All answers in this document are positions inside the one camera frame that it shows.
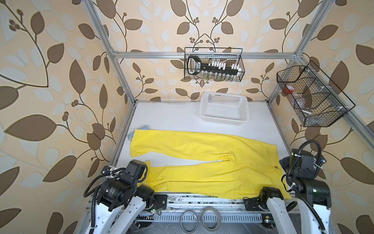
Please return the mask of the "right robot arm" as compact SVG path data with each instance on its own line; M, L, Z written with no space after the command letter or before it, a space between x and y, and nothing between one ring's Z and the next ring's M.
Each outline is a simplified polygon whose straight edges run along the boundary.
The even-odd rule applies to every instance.
M313 156L301 149L293 149L289 157L280 160L285 170L283 179L287 182L286 189L294 192L294 204L298 205L300 210L303 234L329 233L331 192L325 182L316 180L325 162L322 154ZM297 232L288 213L290 208L285 204L279 189L263 187L257 207L270 212L278 233Z

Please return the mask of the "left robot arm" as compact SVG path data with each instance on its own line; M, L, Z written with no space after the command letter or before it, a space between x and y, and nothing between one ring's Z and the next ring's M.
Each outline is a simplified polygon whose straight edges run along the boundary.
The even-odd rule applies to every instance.
M132 160L125 168L104 166L83 196L92 197L86 234L124 234L139 214L156 207L154 190L143 184L148 166Z

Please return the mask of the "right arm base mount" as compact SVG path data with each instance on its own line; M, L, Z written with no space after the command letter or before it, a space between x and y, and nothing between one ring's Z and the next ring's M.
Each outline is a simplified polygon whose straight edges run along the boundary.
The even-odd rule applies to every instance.
M259 203L260 196L254 197L254 198L243 198L243 203L245 206L246 211L262 211L263 209L260 206Z

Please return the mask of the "white plastic basket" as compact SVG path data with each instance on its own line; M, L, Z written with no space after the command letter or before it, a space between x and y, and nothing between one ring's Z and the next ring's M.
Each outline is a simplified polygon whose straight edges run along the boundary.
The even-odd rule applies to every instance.
M206 122L241 125L249 120L247 98L242 95L205 92L199 115Z

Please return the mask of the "yellow trousers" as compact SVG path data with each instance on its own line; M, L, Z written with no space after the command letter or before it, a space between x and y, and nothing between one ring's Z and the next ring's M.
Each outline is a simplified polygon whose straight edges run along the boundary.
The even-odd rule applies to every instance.
M266 186L291 199L281 181L283 169L276 145L225 134L136 130L131 156L150 152L198 161L197 165L149 166L146 183L155 192L242 199L257 197Z

